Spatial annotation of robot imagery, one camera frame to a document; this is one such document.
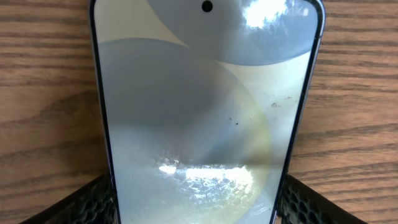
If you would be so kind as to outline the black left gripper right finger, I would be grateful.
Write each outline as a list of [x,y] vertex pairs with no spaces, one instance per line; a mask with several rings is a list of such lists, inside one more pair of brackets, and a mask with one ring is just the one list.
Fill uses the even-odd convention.
[[366,224],[291,175],[284,179],[277,216],[284,224]]

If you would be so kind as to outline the blue Galaxy smartphone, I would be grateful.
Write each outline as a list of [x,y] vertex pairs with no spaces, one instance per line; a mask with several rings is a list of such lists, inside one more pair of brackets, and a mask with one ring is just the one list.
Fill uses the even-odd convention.
[[325,26],[312,0],[95,0],[119,223],[273,223]]

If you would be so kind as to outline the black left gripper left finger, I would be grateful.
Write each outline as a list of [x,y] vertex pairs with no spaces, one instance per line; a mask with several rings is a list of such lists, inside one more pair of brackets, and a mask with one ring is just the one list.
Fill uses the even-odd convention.
[[108,174],[101,175],[21,224],[113,224],[116,199]]

